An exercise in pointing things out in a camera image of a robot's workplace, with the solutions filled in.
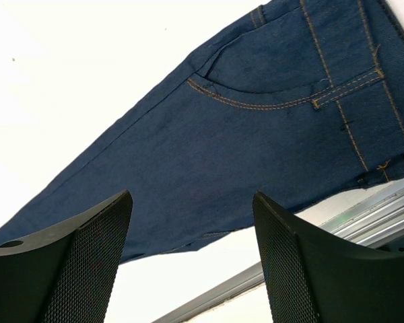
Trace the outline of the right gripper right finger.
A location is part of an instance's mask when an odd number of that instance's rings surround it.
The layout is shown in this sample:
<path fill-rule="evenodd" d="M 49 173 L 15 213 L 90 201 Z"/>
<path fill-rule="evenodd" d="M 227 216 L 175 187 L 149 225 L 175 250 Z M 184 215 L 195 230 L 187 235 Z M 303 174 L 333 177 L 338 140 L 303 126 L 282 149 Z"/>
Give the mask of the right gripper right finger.
<path fill-rule="evenodd" d="M 404 322 L 404 236 L 369 248 L 262 192 L 252 203 L 274 322 Z"/>

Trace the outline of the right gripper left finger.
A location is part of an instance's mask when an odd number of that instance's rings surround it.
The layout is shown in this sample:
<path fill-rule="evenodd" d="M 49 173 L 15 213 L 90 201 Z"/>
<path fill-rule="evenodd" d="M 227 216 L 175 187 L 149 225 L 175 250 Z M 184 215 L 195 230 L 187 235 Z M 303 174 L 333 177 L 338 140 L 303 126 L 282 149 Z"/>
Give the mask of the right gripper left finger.
<path fill-rule="evenodd" d="M 103 322 L 132 206 L 124 190 L 0 245 L 0 322 Z"/>

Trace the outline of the dark blue denim trousers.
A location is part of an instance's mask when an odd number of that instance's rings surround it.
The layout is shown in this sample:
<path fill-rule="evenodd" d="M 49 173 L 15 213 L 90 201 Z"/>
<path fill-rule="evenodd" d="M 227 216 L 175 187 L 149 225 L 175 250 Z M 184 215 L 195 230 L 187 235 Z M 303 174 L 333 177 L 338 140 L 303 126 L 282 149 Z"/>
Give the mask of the dark blue denim trousers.
<path fill-rule="evenodd" d="M 0 228 L 0 245 L 128 190 L 121 260 L 196 251 L 404 178 L 404 30 L 385 1 L 271 1 L 195 49 Z"/>

